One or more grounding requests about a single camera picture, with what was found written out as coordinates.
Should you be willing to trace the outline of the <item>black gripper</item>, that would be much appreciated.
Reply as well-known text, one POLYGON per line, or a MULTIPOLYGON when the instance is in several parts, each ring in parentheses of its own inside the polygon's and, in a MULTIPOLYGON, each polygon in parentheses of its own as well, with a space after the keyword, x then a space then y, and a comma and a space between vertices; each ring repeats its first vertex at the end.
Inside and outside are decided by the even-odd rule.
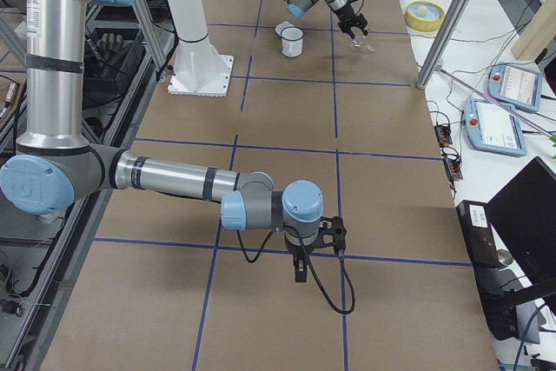
POLYGON ((286 248, 289 253, 293 256, 293 263, 295 268, 295 282, 306 282, 307 281, 307 266, 309 260, 309 248, 307 246, 302 247, 301 245, 294 244, 292 242, 286 242, 286 248))
POLYGON ((353 28, 360 30, 363 36, 369 35, 367 19, 362 14, 350 18, 342 18, 338 22, 338 26, 341 32, 344 34, 348 34, 352 41, 355 39, 353 28))

